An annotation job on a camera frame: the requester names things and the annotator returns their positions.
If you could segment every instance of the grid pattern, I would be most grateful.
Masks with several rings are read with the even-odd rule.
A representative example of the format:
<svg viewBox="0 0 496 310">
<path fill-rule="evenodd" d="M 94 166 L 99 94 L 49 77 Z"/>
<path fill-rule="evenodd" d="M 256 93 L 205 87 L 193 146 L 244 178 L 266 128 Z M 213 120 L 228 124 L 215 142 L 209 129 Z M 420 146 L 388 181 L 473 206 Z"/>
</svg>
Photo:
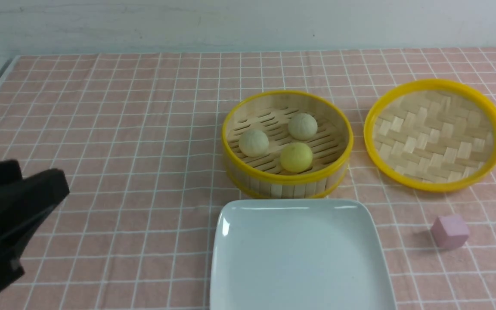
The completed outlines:
<svg viewBox="0 0 496 310">
<path fill-rule="evenodd" d="M 71 194 L 26 249 L 0 310 L 208 308 L 217 216 L 246 198 L 227 179 L 220 124 L 242 98 L 295 89 L 341 108 L 350 171 L 331 198 L 368 206 L 400 310 L 496 310 L 496 169 L 452 194 L 408 189 L 366 155 L 379 96 L 423 78 L 496 102 L 496 48 L 22 56 L 0 85 L 0 160 L 25 175 L 60 167 Z M 435 248 L 428 228 L 458 213 L 471 237 Z"/>
</svg>

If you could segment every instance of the bamboo steamer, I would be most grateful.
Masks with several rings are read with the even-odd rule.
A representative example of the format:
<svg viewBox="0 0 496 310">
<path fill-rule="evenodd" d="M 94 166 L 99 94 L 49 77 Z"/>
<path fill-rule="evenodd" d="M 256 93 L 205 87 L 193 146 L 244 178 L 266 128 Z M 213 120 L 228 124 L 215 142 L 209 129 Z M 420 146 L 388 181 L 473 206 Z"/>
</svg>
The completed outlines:
<svg viewBox="0 0 496 310">
<path fill-rule="evenodd" d="M 313 152 L 309 169 L 290 173 L 279 162 L 281 150 L 292 142 L 288 121 L 305 112 L 317 121 L 317 134 L 306 143 Z M 269 138 L 268 152 L 247 157 L 239 149 L 243 132 L 259 129 Z M 254 198 L 322 198 L 346 175 L 353 132 L 346 116 L 323 98 L 293 90 L 252 96 L 227 115 L 222 128 L 224 164 L 232 182 Z"/>
<path fill-rule="evenodd" d="M 392 179 L 450 192 L 474 184 L 496 165 L 496 107 L 457 82 L 415 81 L 378 100 L 364 137 L 370 158 Z"/>
</svg>

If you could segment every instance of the white plate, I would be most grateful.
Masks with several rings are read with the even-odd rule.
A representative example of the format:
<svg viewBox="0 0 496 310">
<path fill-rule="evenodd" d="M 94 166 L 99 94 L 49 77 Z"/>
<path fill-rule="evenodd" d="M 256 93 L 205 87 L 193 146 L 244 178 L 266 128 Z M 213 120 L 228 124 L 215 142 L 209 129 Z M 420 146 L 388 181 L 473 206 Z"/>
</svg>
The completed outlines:
<svg viewBox="0 0 496 310">
<path fill-rule="evenodd" d="M 353 200 L 227 204 L 211 280 L 211 310 L 396 309 L 376 228 Z"/>
</svg>

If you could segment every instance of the pink cube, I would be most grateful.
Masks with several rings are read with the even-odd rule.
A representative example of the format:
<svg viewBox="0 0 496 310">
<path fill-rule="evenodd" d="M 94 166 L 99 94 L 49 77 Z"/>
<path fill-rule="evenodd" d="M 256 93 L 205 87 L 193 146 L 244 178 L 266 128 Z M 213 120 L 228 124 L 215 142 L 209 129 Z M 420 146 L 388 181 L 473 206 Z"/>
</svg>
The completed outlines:
<svg viewBox="0 0 496 310">
<path fill-rule="evenodd" d="M 435 244 L 443 249 L 452 250 L 462 247 L 470 237 L 470 230 L 458 214 L 438 216 L 431 226 Z"/>
</svg>

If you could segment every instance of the black object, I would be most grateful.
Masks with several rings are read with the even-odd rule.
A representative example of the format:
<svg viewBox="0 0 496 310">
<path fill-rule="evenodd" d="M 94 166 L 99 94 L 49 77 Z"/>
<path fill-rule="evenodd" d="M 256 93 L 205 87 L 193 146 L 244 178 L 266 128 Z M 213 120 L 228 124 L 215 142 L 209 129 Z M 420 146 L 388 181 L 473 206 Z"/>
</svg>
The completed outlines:
<svg viewBox="0 0 496 310">
<path fill-rule="evenodd" d="M 0 161 L 0 292 L 24 275 L 24 248 L 69 193 L 62 170 L 23 179 L 18 161 Z"/>
</svg>

